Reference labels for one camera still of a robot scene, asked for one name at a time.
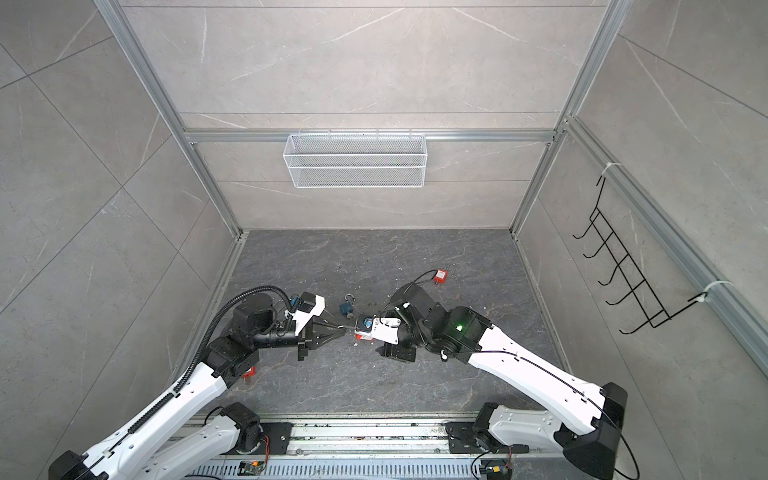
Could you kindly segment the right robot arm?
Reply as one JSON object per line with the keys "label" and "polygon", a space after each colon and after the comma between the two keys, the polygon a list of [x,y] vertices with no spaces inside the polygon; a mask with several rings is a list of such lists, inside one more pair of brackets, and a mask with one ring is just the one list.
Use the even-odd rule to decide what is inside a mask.
{"label": "right robot arm", "polygon": [[620,476],[616,467],[623,436],[628,394],[616,383],[582,380],[515,342],[499,326],[469,307],[445,309],[423,288],[443,283],[443,269],[429,270],[395,291],[372,316],[357,320],[355,333],[378,340],[378,353],[413,362],[419,349],[444,362],[458,360],[489,373],[541,405],[524,413],[489,402],[472,427],[487,451],[512,447],[559,451],[583,473],[596,479]]}

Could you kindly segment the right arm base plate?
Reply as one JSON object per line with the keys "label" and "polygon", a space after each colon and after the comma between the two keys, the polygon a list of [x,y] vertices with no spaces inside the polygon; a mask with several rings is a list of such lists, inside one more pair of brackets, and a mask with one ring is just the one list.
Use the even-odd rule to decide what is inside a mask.
{"label": "right arm base plate", "polygon": [[530,447],[524,444],[503,444],[490,434],[487,426],[479,422],[448,422],[445,424],[449,451],[458,453],[512,453],[526,454]]}

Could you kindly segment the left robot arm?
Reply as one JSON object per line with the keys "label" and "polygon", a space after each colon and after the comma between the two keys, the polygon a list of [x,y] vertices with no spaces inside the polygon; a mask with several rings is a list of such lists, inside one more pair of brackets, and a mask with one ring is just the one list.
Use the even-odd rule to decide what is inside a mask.
{"label": "left robot arm", "polygon": [[268,450],[261,419],[234,402],[215,410],[195,433],[167,442],[207,404],[256,366],[268,348],[309,351],[344,334],[324,320],[325,299],[304,292],[289,297],[272,285],[246,290],[214,315],[181,376],[134,418],[83,453],[68,450],[48,470],[51,479],[180,479],[206,461],[229,452]]}

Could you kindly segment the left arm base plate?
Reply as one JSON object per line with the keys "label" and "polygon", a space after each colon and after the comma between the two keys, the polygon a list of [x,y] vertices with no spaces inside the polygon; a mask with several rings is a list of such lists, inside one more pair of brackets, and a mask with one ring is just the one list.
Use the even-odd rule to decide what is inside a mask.
{"label": "left arm base plate", "polygon": [[235,451],[239,455],[286,455],[293,426],[290,422],[268,422],[247,427]]}

